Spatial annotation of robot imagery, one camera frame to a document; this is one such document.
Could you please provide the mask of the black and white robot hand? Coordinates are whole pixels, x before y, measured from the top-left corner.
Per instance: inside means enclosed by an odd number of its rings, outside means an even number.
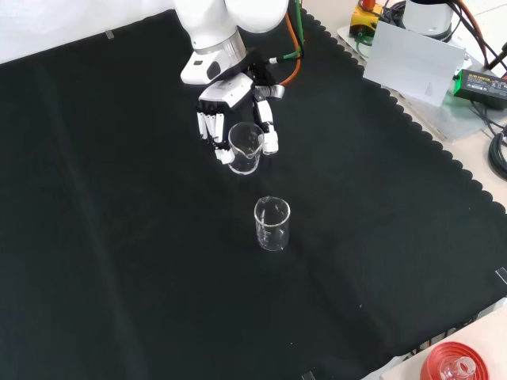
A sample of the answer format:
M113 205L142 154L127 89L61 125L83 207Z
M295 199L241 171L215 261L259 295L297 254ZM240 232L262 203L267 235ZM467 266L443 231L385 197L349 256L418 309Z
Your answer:
M252 103L255 121L261 128L262 153L273 155L278 152L279 138L269 100L281 99L285 88L276 83L269 72L268 65L274 61L263 59L258 51L251 50L238 73L214 82L199 96L196 114L200 137L213 146L221 163L233 162L233 150L226 140L226 112L244 101Z

